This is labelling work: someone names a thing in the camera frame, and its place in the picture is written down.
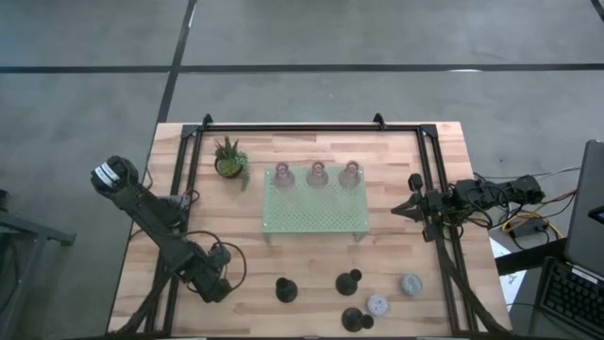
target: gray floor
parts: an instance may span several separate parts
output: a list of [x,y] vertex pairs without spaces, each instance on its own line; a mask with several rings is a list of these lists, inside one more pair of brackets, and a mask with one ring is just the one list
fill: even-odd
[[[0,0],[0,66],[168,65],[185,7]],[[183,63],[604,62],[602,38],[589,0],[202,0]],[[0,187],[15,212],[78,233],[44,255],[20,339],[104,331],[129,221],[93,191],[90,171],[112,154],[143,169],[166,78],[0,76]],[[181,75],[168,121],[459,120],[475,170],[514,176],[578,164],[604,135],[603,88],[599,72]],[[543,186],[553,196],[576,182]],[[568,219],[553,222],[566,230]],[[538,274],[519,301],[532,302]],[[521,332],[525,318],[512,312]]]

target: wooden tabletop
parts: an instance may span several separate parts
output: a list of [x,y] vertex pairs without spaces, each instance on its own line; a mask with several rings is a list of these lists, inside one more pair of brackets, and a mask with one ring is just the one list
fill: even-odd
[[[436,123],[448,180],[471,179],[460,123]],[[149,159],[155,184],[152,192],[168,195],[182,124],[159,124]],[[248,261],[244,284],[220,303],[205,303],[185,289],[178,290],[175,336],[413,336],[450,334],[435,245],[425,243],[422,224],[390,214],[411,192],[407,178],[422,173],[416,137],[411,132],[236,132],[239,147],[249,155],[251,181],[241,191],[238,179],[223,179],[213,168],[214,141],[224,134],[204,133],[195,189],[201,197],[193,204],[189,230],[209,230],[224,242],[238,245]],[[191,158],[189,143],[182,186]],[[437,179],[428,145],[433,177]],[[370,232],[359,243],[347,234],[274,235],[267,245],[261,233],[265,167],[277,162],[326,165],[359,162],[365,169]],[[191,235],[202,247],[212,240]],[[461,239],[470,285],[499,323],[510,326],[493,252],[485,229],[465,226]],[[121,327],[149,292],[158,248],[140,233],[130,242],[109,329]],[[359,290],[350,297],[338,294],[336,277],[358,268]],[[417,274],[424,284],[421,296],[401,293],[404,274]],[[231,284],[243,274],[236,251],[228,265]],[[289,304],[275,297],[275,281],[285,277],[297,283],[299,294]],[[385,296],[390,312],[376,318],[371,330],[346,331],[341,315],[348,307],[367,312],[366,300]],[[465,316],[459,292],[460,320]],[[163,310],[159,311],[159,323]]]

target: keyboard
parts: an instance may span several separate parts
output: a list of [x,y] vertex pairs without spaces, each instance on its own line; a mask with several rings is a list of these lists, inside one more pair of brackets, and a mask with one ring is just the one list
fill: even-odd
[[572,266],[546,260],[537,307],[571,326],[604,338],[604,283],[573,273]]

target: black line on floor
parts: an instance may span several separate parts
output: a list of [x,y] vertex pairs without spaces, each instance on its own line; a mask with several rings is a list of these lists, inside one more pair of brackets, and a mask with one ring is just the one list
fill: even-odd
[[170,66],[0,66],[0,74],[138,74],[170,70]]
[[604,71],[604,63],[186,65],[179,68],[180,73],[191,74],[504,71]]
[[176,45],[176,51],[174,52],[174,57],[172,59],[172,67],[170,69],[170,74],[168,75],[166,87],[163,90],[161,104],[159,105],[157,119],[158,123],[165,123],[168,119],[168,112],[170,111],[170,104],[172,103],[176,80],[178,79],[178,69],[180,67],[180,63],[182,62],[182,56],[185,54],[185,46],[187,45],[187,38],[189,37],[189,31],[191,30],[193,13],[196,5],[197,0],[189,0],[187,10],[185,11],[185,17],[182,20],[182,27],[180,28],[180,35],[178,36],[178,44]]
[[594,5],[594,9],[596,9],[597,15],[600,16],[602,22],[604,22],[604,8],[602,7],[602,3],[600,0],[591,0],[592,5]]
[[185,65],[184,45],[175,53],[172,66],[0,66],[0,74],[153,74],[170,73],[166,89],[174,92],[178,74],[263,74],[343,72],[533,72],[603,71],[604,63],[516,63],[516,64],[274,64],[274,65]]

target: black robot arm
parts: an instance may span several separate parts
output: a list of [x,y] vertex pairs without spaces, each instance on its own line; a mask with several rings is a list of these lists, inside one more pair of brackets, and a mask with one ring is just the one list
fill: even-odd
[[186,208],[178,201],[156,197],[138,179],[130,161],[112,156],[92,171],[91,182],[149,235],[175,275],[190,282],[204,301],[221,301],[231,291],[228,280],[220,278],[230,253],[220,242],[206,253],[197,243],[174,234],[172,229],[184,223]]
[[545,197],[539,183],[532,176],[493,183],[486,180],[458,180],[450,191],[426,190],[422,194],[423,181],[419,174],[409,177],[413,192],[409,200],[391,209],[391,213],[409,217],[415,222],[426,221],[424,240],[434,241],[438,228],[444,224],[459,225],[473,212],[487,211],[495,206],[537,204]]

